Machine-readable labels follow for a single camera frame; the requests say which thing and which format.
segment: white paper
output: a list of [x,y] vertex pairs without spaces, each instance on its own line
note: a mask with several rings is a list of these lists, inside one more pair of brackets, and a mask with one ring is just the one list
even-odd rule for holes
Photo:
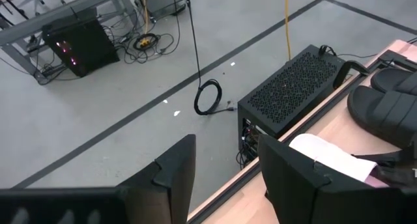
[[289,146],[303,155],[361,182],[365,182],[377,165],[373,161],[355,158],[336,145],[308,133],[295,137]]

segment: gray floor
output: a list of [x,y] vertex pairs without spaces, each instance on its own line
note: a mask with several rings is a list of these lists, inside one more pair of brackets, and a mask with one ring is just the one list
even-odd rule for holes
[[[314,0],[290,0],[290,13]],[[415,0],[337,0],[415,28]],[[283,0],[192,0],[201,66],[213,63],[283,19]],[[177,51],[146,64],[119,62],[80,80],[38,86],[0,63],[0,187],[33,175],[196,72],[188,13],[179,16]],[[328,44],[338,53],[370,55],[395,39],[415,35],[322,1],[290,24],[293,55],[309,44]],[[157,23],[155,33],[177,38],[175,18]],[[365,63],[367,59],[356,59]],[[221,107],[233,105],[287,60],[280,27],[203,76],[223,88]],[[122,182],[188,133],[197,135],[195,208],[238,170],[237,114],[194,113],[194,81],[126,126],[30,187],[113,186]],[[207,90],[201,105],[210,105]]]

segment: black floor line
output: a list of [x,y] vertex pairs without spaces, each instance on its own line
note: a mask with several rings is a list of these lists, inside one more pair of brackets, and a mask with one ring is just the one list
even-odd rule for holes
[[[288,17],[288,20],[291,21],[307,10],[311,9],[315,5],[318,5],[323,0],[314,0],[311,3],[307,4],[306,6],[302,7],[301,9],[297,10],[293,14]],[[231,59],[235,55],[239,54],[240,52],[244,51],[246,48],[252,46],[256,42],[260,41],[262,38],[268,36],[270,33],[274,32],[275,30],[279,29],[285,25],[285,20],[281,20],[280,22],[276,23],[266,31],[258,34],[257,36],[253,37],[249,41],[245,42],[244,44],[240,45],[238,48],[230,51],[220,59],[214,61],[213,63],[209,64],[208,66],[201,69],[201,75],[205,75],[206,73],[210,72],[211,70],[217,68],[219,65],[224,63],[225,61]],[[81,153],[85,152],[86,150],[90,149],[95,144],[99,143],[101,140],[105,139],[107,136],[111,135],[112,133],[120,130],[123,126],[126,126],[129,122],[132,122],[134,119],[138,118],[140,115],[146,113],[157,104],[161,103],[165,99],[169,98],[173,94],[177,93],[193,81],[197,80],[198,73],[193,74],[189,78],[185,79],[184,81],[180,82],[179,84],[175,85],[168,91],[164,92],[163,94],[159,95],[155,99],[151,100],[149,103],[145,104],[143,107],[140,107],[138,110],[134,111],[133,113],[129,114],[127,117],[123,118],[122,120],[118,121],[114,125],[110,126],[108,129],[104,130],[103,132],[99,133],[98,135],[94,136],[92,139],[88,140],[86,143],[82,144],[78,148],[75,148],[73,151],[69,152],[62,158],[59,158],[55,162],[49,164],[45,168],[39,170],[35,174],[31,175],[30,177],[26,178],[25,180],[21,181],[19,184],[15,185],[12,189],[16,188],[26,188],[31,184],[35,183],[36,181],[40,180],[41,178],[45,177],[46,175],[52,173],[54,170],[60,168],[64,164],[68,163],[70,160],[74,159],[75,157],[79,156]]]
[[398,24],[398,23],[396,23],[396,22],[393,22],[393,21],[387,20],[387,19],[382,18],[382,17],[380,17],[380,16],[377,16],[377,15],[374,15],[374,14],[372,14],[372,13],[369,13],[369,12],[366,12],[366,11],[364,11],[364,10],[361,10],[361,9],[359,9],[359,8],[352,7],[352,6],[348,5],[347,3],[342,3],[342,2],[339,2],[339,1],[336,1],[336,0],[325,0],[325,1],[327,1],[327,2],[329,2],[329,3],[332,3],[332,4],[334,4],[334,5],[337,5],[337,6],[339,6],[339,7],[343,7],[343,8],[345,8],[345,9],[347,9],[347,10],[350,10],[350,11],[356,12],[356,13],[361,14],[361,15],[363,15],[363,16],[366,16],[366,17],[368,17],[368,18],[374,19],[374,20],[379,21],[379,22],[381,22],[381,23],[384,23],[384,24],[386,24],[386,25],[392,26],[392,27],[394,27],[394,28],[396,28],[396,29],[401,29],[402,31],[405,31],[405,32],[408,32],[408,33],[411,33],[411,34],[417,35],[417,30],[416,30],[416,29],[412,29],[412,28],[407,27],[407,26],[405,26],[405,25],[401,25],[401,24]]

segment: wooden desk edge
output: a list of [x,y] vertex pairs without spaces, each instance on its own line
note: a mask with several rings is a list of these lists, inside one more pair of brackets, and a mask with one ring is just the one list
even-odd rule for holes
[[[374,59],[369,61],[366,66],[368,67],[373,62],[375,62],[378,57],[380,57],[385,51],[392,50],[397,53],[403,53],[407,50],[407,48],[410,47],[410,44],[402,41],[402,40],[395,40],[392,42],[388,47],[383,49],[377,56],[375,56]],[[318,111],[325,103],[327,103],[329,100],[331,100],[339,91],[341,91],[346,85],[350,84],[354,77],[356,77],[359,74],[353,75],[351,78],[349,78],[344,84],[342,84],[338,89],[336,89],[330,96],[328,96],[325,100],[323,100],[316,108],[314,108],[312,111],[310,111],[303,119],[301,119],[297,124],[295,124],[290,130],[288,130],[283,136],[281,136],[278,140],[283,141],[286,137],[288,137],[294,130],[296,130],[303,122],[307,121],[316,111]],[[195,215],[197,215],[202,209],[204,209],[207,205],[209,205],[217,196],[219,196],[224,190],[226,190],[228,187],[230,187],[236,180],[238,180],[240,177],[245,175],[246,172],[248,172],[253,166],[255,166],[259,161],[259,158],[254,159],[249,165],[247,165],[243,170],[239,171],[232,179],[227,181],[219,190],[217,190],[213,195],[211,195],[207,200],[205,200],[203,203],[201,203],[193,212],[188,214],[188,220],[193,218]]]

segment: yellow cable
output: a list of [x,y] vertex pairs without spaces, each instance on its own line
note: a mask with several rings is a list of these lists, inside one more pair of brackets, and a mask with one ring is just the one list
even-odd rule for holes
[[147,0],[142,0],[143,1],[143,10],[145,10],[145,33],[148,33],[148,8],[146,7],[146,1]]
[[289,45],[288,35],[288,0],[285,0],[285,36],[287,37],[288,60],[291,60],[291,46]]

